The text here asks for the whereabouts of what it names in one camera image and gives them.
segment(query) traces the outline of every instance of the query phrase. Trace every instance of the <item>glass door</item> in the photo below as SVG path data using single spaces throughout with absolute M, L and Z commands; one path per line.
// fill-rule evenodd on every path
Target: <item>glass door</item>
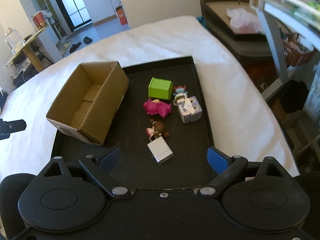
M 83 0 L 56 0 L 71 31 L 90 21 Z

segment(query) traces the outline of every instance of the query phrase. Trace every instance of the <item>circular cover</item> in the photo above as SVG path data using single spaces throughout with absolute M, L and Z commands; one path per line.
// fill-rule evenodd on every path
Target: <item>circular cover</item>
M 309 212 L 307 194 L 294 182 L 275 176 L 241 182 L 222 197 L 238 223 L 263 231 L 282 231 L 302 223 Z
M 47 232 L 73 231 L 104 210 L 105 195 L 93 184 L 65 176 L 36 179 L 18 202 L 22 218 L 31 227 Z

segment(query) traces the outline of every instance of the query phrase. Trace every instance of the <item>glass jar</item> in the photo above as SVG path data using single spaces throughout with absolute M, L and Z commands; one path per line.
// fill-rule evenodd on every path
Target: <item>glass jar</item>
M 17 30 L 13 30 L 11 28 L 8 28 L 5 32 L 4 41 L 8 44 L 14 55 L 16 55 L 17 52 L 20 51 L 25 45 L 24 40 L 20 37 Z

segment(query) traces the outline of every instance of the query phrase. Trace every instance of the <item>purple toy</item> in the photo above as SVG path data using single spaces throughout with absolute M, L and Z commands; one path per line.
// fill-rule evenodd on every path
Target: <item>purple toy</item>
M 143 104 L 143 108 L 147 111 L 147 114 L 159 114 L 162 118 L 165 118 L 171 113 L 171 104 L 168 105 L 159 99 L 151 100 L 151 98 L 149 98 L 148 101 Z

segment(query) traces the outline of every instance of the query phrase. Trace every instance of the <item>white sheet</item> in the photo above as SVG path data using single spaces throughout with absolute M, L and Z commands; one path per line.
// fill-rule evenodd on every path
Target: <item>white sheet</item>
M 27 129 L 0 141 L 0 180 L 20 172 L 38 174 L 51 157 L 56 129 L 45 116 L 81 62 L 117 60 L 122 67 L 192 55 L 204 93 L 215 146 L 249 161 L 274 156 L 299 174 L 280 127 L 233 55 L 195 18 L 183 16 L 122 32 L 45 69 L 8 98 L 0 118 L 24 119 Z

